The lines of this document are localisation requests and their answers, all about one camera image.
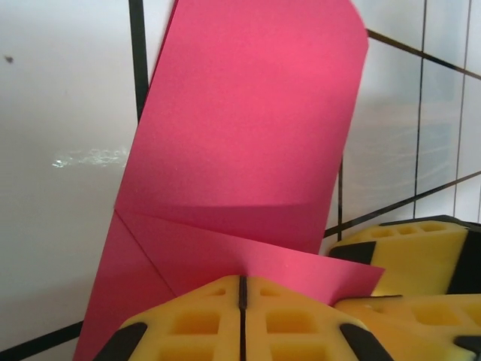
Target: black grout line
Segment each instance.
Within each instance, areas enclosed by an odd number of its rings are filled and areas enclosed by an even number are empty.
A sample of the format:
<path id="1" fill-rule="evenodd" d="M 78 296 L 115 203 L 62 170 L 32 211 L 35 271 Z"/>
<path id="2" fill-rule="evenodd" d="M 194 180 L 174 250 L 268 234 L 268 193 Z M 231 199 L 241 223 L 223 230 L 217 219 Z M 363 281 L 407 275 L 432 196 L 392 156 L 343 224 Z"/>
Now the black grout line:
<path id="1" fill-rule="evenodd" d="M 0 352 L 0 359 L 7 361 L 20 361 L 36 355 L 37 353 L 44 352 L 52 347 L 63 344 L 67 341 L 73 340 L 80 335 L 83 321 L 74 323 L 73 325 L 64 327 L 63 329 L 57 329 L 46 335 L 34 338 L 33 340 L 23 342 L 17 346 L 8 348 Z"/>
<path id="2" fill-rule="evenodd" d="M 424 0 L 424 13 L 422 15 L 422 37 L 421 51 L 424 52 L 425 35 L 426 35 L 426 13 L 428 11 L 428 0 Z M 421 58 L 421 74 L 419 76 L 419 104 L 418 104 L 418 133 L 416 139 L 416 168 L 414 171 L 414 195 L 418 194 L 418 175 L 419 175 L 419 142 L 421 136 L 421 109 L 422 109 L 422 79 L 424 71 L 424 58 Z M 416 218 L 416 201 L 413 205 L 413 218 Z"/>
<path id="3" fill-rule="evenodd" d="M 466 43 L 464 44 L 464 61 L 463 66 L 466 68 L 467 64 L 467 46 L 469 42 L 469 24 L 471 19 L 471 0 L 469 0 L 469 5 L 467 8 L 467 25 L 466 25 Z M 466 74 L 463 74 L 463 84 L 461 88 L 461 109 L 459 111 L 459 131 L 458 131 L 458 154 L 456 156 L 456 179 L 459 176 L 459 157 L 460 157 L 460 150 L 461 150 L 461 131 L 462 131 L 462 124 L 463 124 L 463 110 L 464 110 L 464 89 L 466 85 Z M 458 186 L 454 187 L 454 203 L 452 205 L 452 214 L 456 215 L 456 198 L 458 195 Z"/>
<path id="4" fill-rule="evenodd" d="M 143 0 L 129 0 L 129 15 L 132 60 L 134 63 L 135 104 L 137 105 L 137 119 L 140 121 L 149 90 Z"/>
<path id="5" fill-rule="evenodd" d="M 414 202 L 414 201 L 419 201 L 420 199 L 423 199 L 423 198 L 425 198 L 425 197 L 427 197 L 427 196 L 431 196 L 431 195 L 433 195 L 433 194 L 435 194 L 435 193 L 437 193 L 437 192 L 440 192 L 441 190 L 445 190 L 446 188 L 450 188 L 450 187 L 452 187 L 452 186 L 455 186 L 456 184 L 460 184 L 460 183 L 462 183 L 462 182 L 464 182 L 464 181 L 467 181 L 467 180 L 469 180 L 469 179 L 471 179 L 471 178 L 474 178 L 474 177 L 477 177 L 477 176 L 479 176 L 479 175 L 481 175 L 481 171 L 477 171 L 477 172 L 475 172 L 475 173 L 473 173 L 473 174 L 469 174 L 469 175 L 467 175 L 467 176 L 465 176 L 465 177 L 463 177 L 463 178 L 459 178 L 459 179 L 457 179 L 457 180 L 454 180 L 454 181 L 451 181 L 451 182 L 449 182 L 449 183 L 443 184 L 442 186 L 438 186 L 438 187 L 436 187 L 436 188 L 433 188 L 432 190 L 428 190 L 428 191 L 426 191 L 426 192 L 417 194 L 417 195 L 415 195 L 415 196 L 413 196 L 413 197 L 409 197 L 409 198 L 404 199 L 404 200 L 402 200 L 402 201 L 396 202 L 396 203 L 394 203 L 394 204 L 392 204 L 392 205 L 388 205 L 388 206 L 386 206 L 386 207 L 383 207 L 383 208 L 381 208 L 381 209 L 378 209 L 378 210 L 376 210 L 376 211 L 374 211 L 374 212 L 370 212 L 370 213 L 365 214 L 365 215 L 363 215 L 363 216 L 357 217 L 357 218 L 355 218 L 355 219 L 353 219 L 353 220 L 350 220 L 350 221 L 348 221 L 348 222 L 342 223 L 340 226 L 331 227 L 331 228 L 329 228 L 329 229 L 326 229 L 324 236 L 325 236 L 325 237 L 328 237 L 328 236 L 330 236 L 330 235 L 336 234 L 336 233 L 339 232 L 339 231 L 345 231 L 346 229 L 352 228 L 352 227 L 354 227 L 354 226 L 357 226 L 358 224 L 361 224 L 361 223 L 367 222 L 367 221 L 369 221 L 369 220 L 372 220 L 373 218 L 376 218 L 376 217 L 381 216 L 381 215 L 383 215 L 383 214 L 386 214 L 386 213 L 388 213 L 388 212 L 390 212 L 390 211 L 393 211 L 393 210 L 395 210 L 395 209 L 398 209 L 398 208 L 400 208 L 400 207 L 403 207 L 403 206 L 405 206 L 405 205 L 408 205 L 408 204 L 410 204 L 410 203 L 412 203 L 412 202 Z"/>
<path id="6" fill-rule="evenodd" d="M 476 79 L 481 80 L 481 75 L 473 73 L 472 71 L 466 70 L 465 68 L 459 68 L 458 66 L 451 64 L 450 62 L 446 62 L 442 59 L 437 58 L 436 56 L 429 55 L 425 53 L 424 51 L 415 49 L 414 47 L 410 47 L 409 45 L 403 44 L 399 41 L 396 41 L 394 39 L 388 38 L 385 35 L 380 34 L 379 32 L 375 32 L 373 30 L 368 29 L 368 36 L 369 38 L 372 38 L 374 40 L 378 40 L 384 44 L 391 45 L 392 47 L 396 47 L 399 50 L 406 51 L 408 53 L 411 53 L 413 55 L 421 56 L 423 59 L 430 60 L 432 62 L 435 62 L 439 65 L 445 66 L 446 68 L 450 68 L 452 70 L 456 70 L 464 75 L 467 75 L 469 77 L 474 77 Z"/>
<path id="7" fill-rule="evenodd" d="M 343 224 L 343 163 L 344 158 L 340 160 L 339 173 L 337 176 L 337 240 L 340 241 L 343 233 L 340 230 L 340 225 Z"/>

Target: white tile wall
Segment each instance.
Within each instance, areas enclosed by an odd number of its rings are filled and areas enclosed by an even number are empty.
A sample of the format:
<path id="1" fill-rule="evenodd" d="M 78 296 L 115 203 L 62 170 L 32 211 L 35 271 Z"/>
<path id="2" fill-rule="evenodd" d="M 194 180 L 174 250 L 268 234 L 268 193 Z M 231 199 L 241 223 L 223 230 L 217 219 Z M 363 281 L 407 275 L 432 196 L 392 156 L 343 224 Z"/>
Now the white tile wall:
<path id="1" fill-rule="evenodd" d="M 463 75 L 425 60 L 417 193 L 456 179 Z"/>
<path id="2" fill-rule="evenodd" d="M 466 77 L 458 177 L 481 171 L 481 80 Z"/>
<path id="3" fill-rule="evenodd" d="M 4 350 L 83 319 L 136 126 L 128 2 L 0 2 L 0 84 Z"/>
<path id="4" fill-rule="evenodd" d="M 481 0 L 471 0 L 466 69 L 481 74 Z"/>
<path id="5" fill-rule="evenodd" d="M 455 217 L 468 222 L 479 222 L 481 176 L 466 180 L 457 187 Z"/>
<path id="6" fill-rule="evenodd" d="M 334 191 L 332 192 L 331 207 L 329 208 L 328 221 L 325 228 L 331 228 L 337 226 L 338 217 L 338 205 L 339 205 L 339 187 L 338 178 L 336 178 L 336 185 L 334 186 Z"/>
<path id="7" fill-rule="evenodd" d="M 352 228 L 346 229 L 345 231 L 343 231 L 343 238 L 349 235 L 353 235 L 356 232 L 362 231 L 363 229 L 366 229 L 369 226 L 375 226 L 377 224 L 384 223 L 384 222 L 394 222 L 396 220 L 412 219 L 413 209 L 414 209 L 414 204 L 410 203 L 403 207 L 397 208 L 393 211 L 381 214 L 380 216 L 375 217 L 372 220 L 358 224 L 357 226 L 354 226 Z"/>
<path id="8" fill-rule="evenodd" d="M 416 202 L 416 218 L 453 215 L 455 187 L 449 187 Z"/>
<path id="9" fill-rule="evenodd" d="M 352 0 L 368 29 L 421 49 L 424 2 Z"/>
<path id="10" fill-rule="evenodd" d="M 77 338 L 31 356 L 25 361 L 69 361 L 74 357 Z"/>
<path id="11" fill-rule="evenodd" d="M 369 45 L 344 151 L 343 222 L 414 195 L 421 59 Z"/>
<path id="12" fill-rule="evenodd" d="M 425 52 L 461 68 L 466 49 L 470 0 L 428 0 Z"/>

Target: black foam edge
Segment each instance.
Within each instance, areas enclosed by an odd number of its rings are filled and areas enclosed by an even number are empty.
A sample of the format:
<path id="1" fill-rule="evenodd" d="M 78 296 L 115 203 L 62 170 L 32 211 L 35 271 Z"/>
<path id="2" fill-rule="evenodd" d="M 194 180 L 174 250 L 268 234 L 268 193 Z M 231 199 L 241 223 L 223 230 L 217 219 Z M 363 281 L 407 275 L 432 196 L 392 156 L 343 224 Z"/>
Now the black foam edge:
<path id="1" fill-rule="evenodd" d="M 147 331 L 147 324 L 138 322 L 116 331 L 93 361 L 129 361 Z"/>
<path id="2" fill-rule="evenodd" d="M 374 255 L 376 241 L 367 241 L 362 243 L 344 244 L 342 246 L 334 246 L 328 256 L 346 261 L 364 263 L 370 265 Z"/>
<path id="3" fill-rule="evenodd" d="M 239 360 L 247 360 L 246 346 L 246 309 L 247 309 L 247 276 L 239 277 L 239 301 L 240 312 L 240 338 L 239 338 Z"/>
<path id="4" fill-rule="evenodd" d="M 473 361 L 481 361 L 481 335 L 458 336 L 454 339 L 453 344 L 474 352 L 476 359 Z"/>
<path id="5" fill-rule="evenodd" d="M 339 330 L 358 361 L 394 361 L 371 332 L 352 323 L 343 323 Z"/>
<path id="6" fill-rule="evenodd" d="M 481 232 L 468 231 L 446 294 L 481 293 Z"/>

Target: pink cardstock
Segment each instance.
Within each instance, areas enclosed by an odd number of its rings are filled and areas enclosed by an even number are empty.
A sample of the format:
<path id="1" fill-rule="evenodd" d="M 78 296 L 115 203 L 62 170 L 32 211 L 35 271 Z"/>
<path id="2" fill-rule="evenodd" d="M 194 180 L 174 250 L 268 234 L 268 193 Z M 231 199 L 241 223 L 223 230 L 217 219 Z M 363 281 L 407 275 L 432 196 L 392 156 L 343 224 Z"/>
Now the pink cardstock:
<path id="1" fill-rule="evenodd" d="M 347 0 L 178 0 L 74 361 L 226 275 L 371 294 L 382 269 L 315 254 L 366 51 Z"/>

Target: yellow foam block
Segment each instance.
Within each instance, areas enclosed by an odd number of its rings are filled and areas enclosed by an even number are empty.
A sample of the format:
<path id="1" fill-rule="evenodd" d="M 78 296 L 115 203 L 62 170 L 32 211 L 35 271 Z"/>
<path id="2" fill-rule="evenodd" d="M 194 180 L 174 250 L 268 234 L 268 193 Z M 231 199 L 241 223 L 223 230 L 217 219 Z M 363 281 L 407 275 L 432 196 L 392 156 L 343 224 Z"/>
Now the yellow foam block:
<path id="1" fill-rule="evenodd" d="M 229 276 L 127 320 L 116 335 L 132 343 L 129 361 L 238 361 L 239 277 Z M 104 347 L 98 359 L 125 354 L 125 341 Z"/>
<path id="2" fill-rule="evenodd" d="M 481 295 L 347 299 L 335 308 L 361 320 L 396 361 L 481 357 Z"/>
<path id="3" fill-rule="evenodd" d="M 248 361 L 392 360 L 357 319 L 263 278 L 247 283 Z"/>
<path id="4" fill-rule="evenodd" d="M 374 226 L 339 241 L 328 255 L 385 268 L 374 296 L 478 293 L 481 281 L 473 277 L 479 279 L 481 259 L 469 249 L 481 250 L 480 236 L 435 220 Z"/>

